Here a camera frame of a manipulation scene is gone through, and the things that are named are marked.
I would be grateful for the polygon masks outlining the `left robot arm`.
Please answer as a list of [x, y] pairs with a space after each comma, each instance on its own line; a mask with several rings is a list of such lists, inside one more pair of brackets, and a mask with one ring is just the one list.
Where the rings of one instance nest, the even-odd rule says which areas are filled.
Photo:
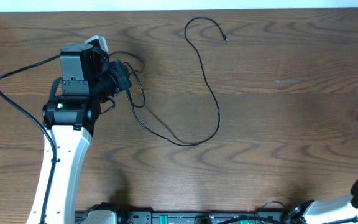
[[82, 164], [101, 104], [131, 87], [129, 69], [110, 61], [103, 37], [62, 47], [62, 76], [42, 109], [44, 158], [28, 223], [74, 223]]

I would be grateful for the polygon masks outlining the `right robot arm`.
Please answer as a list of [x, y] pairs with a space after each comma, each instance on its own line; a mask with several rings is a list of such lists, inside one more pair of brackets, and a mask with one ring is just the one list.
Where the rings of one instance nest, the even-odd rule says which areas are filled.
[[358, 179], [349, 194], [332, 200], [310, 200], [288, 212], [285, 223], [358, 223]]

